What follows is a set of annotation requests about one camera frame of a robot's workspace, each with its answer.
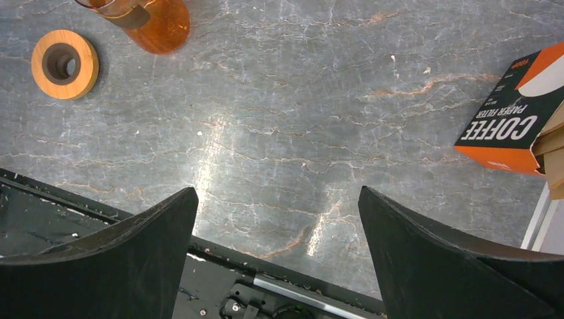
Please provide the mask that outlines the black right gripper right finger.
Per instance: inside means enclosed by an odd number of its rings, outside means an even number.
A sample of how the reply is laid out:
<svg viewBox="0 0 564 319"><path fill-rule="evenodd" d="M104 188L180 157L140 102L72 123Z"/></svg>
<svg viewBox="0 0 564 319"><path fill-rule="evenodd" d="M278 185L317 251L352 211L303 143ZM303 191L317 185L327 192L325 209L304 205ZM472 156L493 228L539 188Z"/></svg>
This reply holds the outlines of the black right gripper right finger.
<svg viewBox="0 0 564 319"><path fill-rule="evenodd" d="M364 186L358 210L389 318L562 318L563 257L502 245Z"/></svg>

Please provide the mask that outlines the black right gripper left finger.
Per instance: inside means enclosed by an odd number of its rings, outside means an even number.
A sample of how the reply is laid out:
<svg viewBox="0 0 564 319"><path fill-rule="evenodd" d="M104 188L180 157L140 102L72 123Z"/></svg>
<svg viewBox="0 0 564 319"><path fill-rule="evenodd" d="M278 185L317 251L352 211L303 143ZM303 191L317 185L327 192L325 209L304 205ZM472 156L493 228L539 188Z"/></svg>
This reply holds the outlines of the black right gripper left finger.
<svg viewBox="0 0 564 319"><path fill-rule="evenodd" d="M2 318L171 318L198 210L184 188L137 215L1 259Z"/></svg>

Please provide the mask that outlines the wooden ring dripper holder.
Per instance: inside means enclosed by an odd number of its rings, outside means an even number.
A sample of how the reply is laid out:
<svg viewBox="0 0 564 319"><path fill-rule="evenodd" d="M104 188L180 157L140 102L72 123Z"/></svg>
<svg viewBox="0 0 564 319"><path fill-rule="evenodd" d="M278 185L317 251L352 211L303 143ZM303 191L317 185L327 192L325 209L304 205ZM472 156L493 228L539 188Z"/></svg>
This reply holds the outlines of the wooden ring dripper holder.
<svg viewBox="0 0 564 319"><path fill-rule="evenodd" d="M97 81L100 63L93 45L76 32L57 29L39 39L31 57L37 86L59 100L76 100Z"/></svg>

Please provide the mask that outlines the orange glass carafe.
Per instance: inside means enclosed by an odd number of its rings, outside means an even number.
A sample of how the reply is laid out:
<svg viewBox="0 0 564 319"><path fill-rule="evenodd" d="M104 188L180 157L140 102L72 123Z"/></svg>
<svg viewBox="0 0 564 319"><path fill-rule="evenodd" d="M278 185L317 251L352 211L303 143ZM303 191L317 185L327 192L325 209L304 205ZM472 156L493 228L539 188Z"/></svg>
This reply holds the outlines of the orange glass carafe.
<svg viewBox="0 0 564 319"><path fill-rule="evenodd" d="M152 54L169 54L181 48L190 31L186 4L178 0L78 1L121 28L139 47Z"/></svg>

